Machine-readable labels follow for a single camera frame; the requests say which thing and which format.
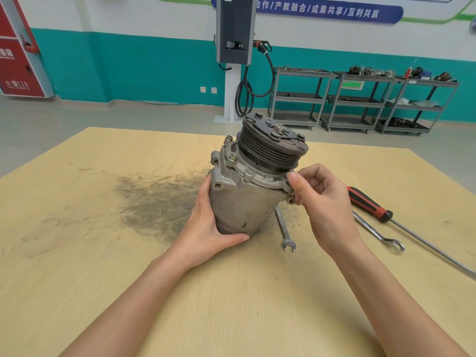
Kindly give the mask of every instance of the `green sign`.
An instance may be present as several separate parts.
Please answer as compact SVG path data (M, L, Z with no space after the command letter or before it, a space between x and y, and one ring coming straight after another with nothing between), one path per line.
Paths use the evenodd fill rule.
M346 80L342 83L342 89L362 90L365 81Z

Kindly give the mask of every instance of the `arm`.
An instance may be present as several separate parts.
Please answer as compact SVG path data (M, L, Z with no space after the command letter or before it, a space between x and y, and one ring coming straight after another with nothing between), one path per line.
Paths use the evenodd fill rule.
M170 248L89 325L60 357L132 357L149 332L167 294L190 268L221 250L244 242L246 234L217 231L208 191L210 176L199 190L195 207Z
M364 244L344 183L319 164L289 173L288 180L388 356L469 357Z

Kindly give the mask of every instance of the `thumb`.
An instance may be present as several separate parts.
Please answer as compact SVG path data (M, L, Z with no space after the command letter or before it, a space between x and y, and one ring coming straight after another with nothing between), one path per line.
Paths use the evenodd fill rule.
M243 243L247 241L248 239L249 239L249 235L245 233L222 234L220 238L221 250Z
M304 205L312 202L318 196L318 193L309 185L301 174L290 172L287 174L289 185L293 187L295 195L300 197Z

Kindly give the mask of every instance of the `tool cart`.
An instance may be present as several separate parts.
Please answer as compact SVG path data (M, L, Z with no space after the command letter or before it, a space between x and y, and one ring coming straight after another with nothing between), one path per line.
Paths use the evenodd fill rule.
M376 125L376 129L379 130L382 134L386 131L400 131L405 133L416 133L417 135L420 135L422 133L429 133L430 130L433 128L433 125L435 125L437 120L440 118L441 113L443 113L446 107L448 106L449 102L453 98L453 95L455 95L455 92L460 85L460 83L453 82L453 81L422 80L422 79L415 79L411 77L406 79L404 79L403 77L396 77L396 79L397 79L396 83L401 85L400 91L398 92L398 96L396 97L394 103L391 103L388 100L386 101L385 106L391 107L390 114L387 118L381 118L380 120L378 120L378 123ZM415 100L409 100L408 104L399 104L398 102L402 98L403 93L405 92L405 89L407 88L408 85L419 85L419 86L431 87L431 90L428 96L426 97L425 101L430 101L431 97L433 96L437 88L453 88L453 91L444 106L415 105L414 104L416 102ZM404 118L395 118L393 117L393 114L395 113L395 110L397 109L416 110L418 111L418 113L416 114L416 117L413 119L413 121L407 120ZM420 123L417 122L424 111L432 111L437 113L437 117L433 120L433 123L431 124L430 127L421 125Z
M284 125L300 125L308 126L311 130L314 129L314 126L318 124L319 119L322 115L322 110L324 109L324 102L329 92L330 82L333 78L336 77L335 74L320 70L320 69L302 69L297 67L275 67L276 73L276 83L274 85L274 90L269 95L268 102L268 116L271 119L275 119ZM279 78L281 76L296 76L296 77L316 77L319 78L318 87L314 93L296 93L290 91L278 91L277 87L279 84ZM324 95L319 95L321 89L322 80L329 79ZM277 101L287 101L292 103L309 103L312 104L311 111L309 115L300 114L300 113L289 113L289 112L276 112L275 106ZM316 105L319 105L319 113L317 119L314 118L314 109Z
M332 105L331 113L323 115L321 118L321 123L324 127L327 128L327 131L330 131L331 128L343 128L343 129L359 129L364 131L366 134L369 130L374 129L380 114L384 108L385 102L387 101L388 96L390 95L393 85L396 82L395 77L385 77L385 76L364 76L364 75L354 75L349 74L346 71L333 71L337 75L337 80L339 80L339 86L336 91L336 95L328 95L327 102ZM340 95L342 91L342 84L345 81L364 81L374 83L374 87L370 96L347 96ZM380 83L386 83L387 87L382 95L380 100L375 98L375 92ZM350 106L350 107L364 107L364 113L358 119L354 115L340 115L335 114L336 106ZM367 116L368 110L372 108L375 109L374 115L371 121L365 119Z

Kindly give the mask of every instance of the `screwdriver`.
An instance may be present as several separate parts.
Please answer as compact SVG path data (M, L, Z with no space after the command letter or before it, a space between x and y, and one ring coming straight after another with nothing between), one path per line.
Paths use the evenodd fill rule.
M412 237L416 238L417 240L422 242L424 245L431 248L433 251L437 252L443 258L447 259L448 261L456 265L458 268L463 270L469 276L476 279L476 272L474 270L458 262L455 258L452 258L451 256L449 256L442 250L438 249L427 240L421 238L418 234L412 232L410 229L408 229L407 227L397 222L395 219L393 219L393 212L391 210L387 210L384 207L381 207L379 204L374 202L371 198L369 198L368 196L366 196L364 193L362 193L357 188L354 188L353 186L348 186L347 190L349 192L349 198L352 204L354 204L355 206L359 207L362 210L365 210L367 213L372 214L375 218L377 218L382 223L386 223L389 221L392 222L397 227L401 228L402 230L410 234Z

